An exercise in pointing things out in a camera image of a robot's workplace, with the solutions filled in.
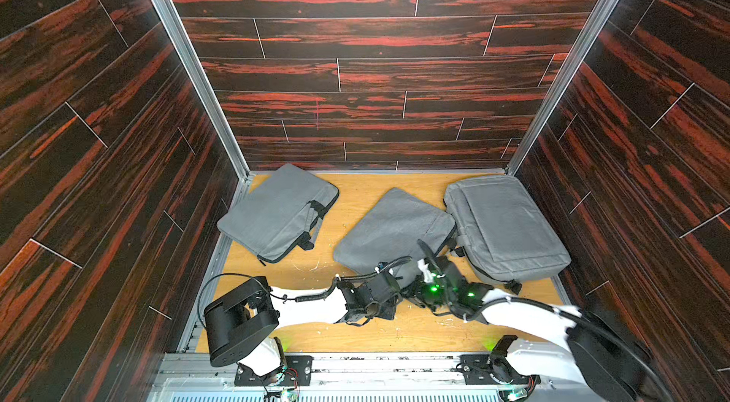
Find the grey laptop bag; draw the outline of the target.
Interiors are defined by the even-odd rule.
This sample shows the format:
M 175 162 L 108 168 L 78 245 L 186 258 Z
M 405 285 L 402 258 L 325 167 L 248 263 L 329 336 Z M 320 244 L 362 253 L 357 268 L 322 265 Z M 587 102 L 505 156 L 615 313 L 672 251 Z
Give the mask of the grey laptop bag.
M 484 176 L 450 184 L 446 211 L 456 231 L 452 253 L 469 261 L 479 280 L 518 295 L 526 282 L 557 276 L 571 263 L 527 189 L 511 176 Z
M 438 253 L 456 232 L 454 218 L 431 204 L 393 188 L 338 243 L 334 261 L 360 275 L 400 257 L 412 260 L 392 270 L 400 287 L 421 274 L 417 262 L 425 255 L 418 242 Z
M 217 223 L 218 229 L 264 264 L 296 248 L 310 251 L 340 191 L 293 164 L 285 164 Z

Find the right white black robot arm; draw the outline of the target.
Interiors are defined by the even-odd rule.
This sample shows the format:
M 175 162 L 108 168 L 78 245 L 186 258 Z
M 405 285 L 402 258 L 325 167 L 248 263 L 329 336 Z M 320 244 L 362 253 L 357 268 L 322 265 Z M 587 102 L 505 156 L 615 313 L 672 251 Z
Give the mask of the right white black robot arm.
M 489 355 L 465 363 L 465 373 L 486 375 L 504 386 L 503 401 L 524 401 L 543 378 L 587 387 L 604 401 L 670 401 L 653 357 L 634 335 L 608 318 L 575 306 L 555 306 L 467 281 L 446 257 L 427 257 L 404 289 L 406 299 L 436 316 L 502 326 L 538 337 L 501 337 Z

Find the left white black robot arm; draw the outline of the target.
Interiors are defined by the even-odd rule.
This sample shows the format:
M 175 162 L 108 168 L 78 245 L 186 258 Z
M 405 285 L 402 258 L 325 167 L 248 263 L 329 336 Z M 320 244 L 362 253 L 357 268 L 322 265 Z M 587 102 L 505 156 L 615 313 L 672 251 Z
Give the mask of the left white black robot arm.
M 399 257 L 361 276 L 336 276 L 324 290 L 283 290 L 264 276 L 245 282 L 203 309 L 210 364 L 214 368 L 241 363 L 256 375 L 281 368 L 283 348 L 272 334 L 309 323 L 361 327 L 374 318 L 391 320 L 401 300 L 392 274 L 412 259 Z

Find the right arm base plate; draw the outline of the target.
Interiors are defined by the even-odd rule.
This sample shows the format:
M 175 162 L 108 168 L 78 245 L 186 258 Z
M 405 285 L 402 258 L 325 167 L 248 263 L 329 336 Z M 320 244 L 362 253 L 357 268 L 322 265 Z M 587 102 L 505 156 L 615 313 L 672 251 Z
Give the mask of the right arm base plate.
M 467 385 L 517 385 L 534 388 L 541 382 L 539 375 L 518 373 L 501 354 L 462 354 L 456 370 Z

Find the aluminium front rail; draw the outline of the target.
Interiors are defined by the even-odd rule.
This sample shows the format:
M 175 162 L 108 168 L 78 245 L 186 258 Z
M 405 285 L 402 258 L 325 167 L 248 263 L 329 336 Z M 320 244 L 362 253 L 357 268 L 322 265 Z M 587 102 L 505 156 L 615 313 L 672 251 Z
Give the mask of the aluminium front rail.
M 460 353 L 312 353 L 307 387 L 235 387 L 237 367 L 214 369 L 205 354 L 168 354 L 150 401 L 596 401 L 584 385 L 544 377 L 534 388 L 467 385 Z

